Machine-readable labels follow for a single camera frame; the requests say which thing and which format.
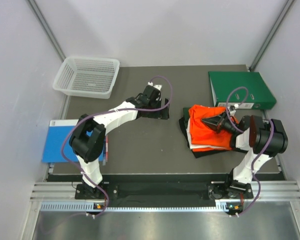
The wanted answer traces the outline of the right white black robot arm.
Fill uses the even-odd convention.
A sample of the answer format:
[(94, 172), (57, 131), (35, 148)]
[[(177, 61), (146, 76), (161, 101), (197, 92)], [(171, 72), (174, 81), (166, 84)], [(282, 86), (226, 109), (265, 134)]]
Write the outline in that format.
[(230, 147), (246, 151), (242, 162), (233, 168), (223, 185), (223, 192), (229, 198), (235, 198), (246, 191), (254, 174), (277, 154), (288, 147), (288, 136), (279, 119), (265, 120), (256, 115), (245, 115), (239, 123), (226, 112), (203, 118), (201, 122), (215, 133), (222, 131), (230, 134)]

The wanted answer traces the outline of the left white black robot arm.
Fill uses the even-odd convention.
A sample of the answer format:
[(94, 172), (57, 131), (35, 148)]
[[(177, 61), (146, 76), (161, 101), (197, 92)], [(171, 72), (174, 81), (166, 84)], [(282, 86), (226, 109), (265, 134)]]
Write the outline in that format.
[(78, 120), (79, 126), (73, 131), (69, 145), (79, 161), (82, 185), (92, 198), (99, 198), (104, 191), (100, 172), (99, 157), (103, 153), (106, 136), (121, 125), (139, 118), (169, 118), (169, 100), (162, 107), (162, 85), (149, 82), (142, 93), (130, 97), (105, 114), (87, 118), (84, 114)]

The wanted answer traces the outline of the orange t shirt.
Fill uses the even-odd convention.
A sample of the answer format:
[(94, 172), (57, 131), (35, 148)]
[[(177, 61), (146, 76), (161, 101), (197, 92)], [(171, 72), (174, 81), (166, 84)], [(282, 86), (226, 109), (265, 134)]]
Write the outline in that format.
[(206, 126), (202, 119), (215, 117), (226, 111), (225, 107), (208, 107), (195, 104), (189, 110), (189, 120), (186, 129), (189, 147), (194, 152), (207, 152), (212, 150), (231, 150), (232, 134), (226, 130), (219, 133)]

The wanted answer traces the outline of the white t shirt pile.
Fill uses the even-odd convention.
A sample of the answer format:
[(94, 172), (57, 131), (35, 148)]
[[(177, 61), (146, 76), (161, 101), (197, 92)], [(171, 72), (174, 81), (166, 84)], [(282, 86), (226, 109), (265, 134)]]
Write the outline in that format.
[(207, 127), (200, 121), (188, 120), (186, 127), (186, 138), (189, 143), (189, 148), (221, 148), (220, 151), (229, 151), (231, 134), (225, 130), (217, 133)]

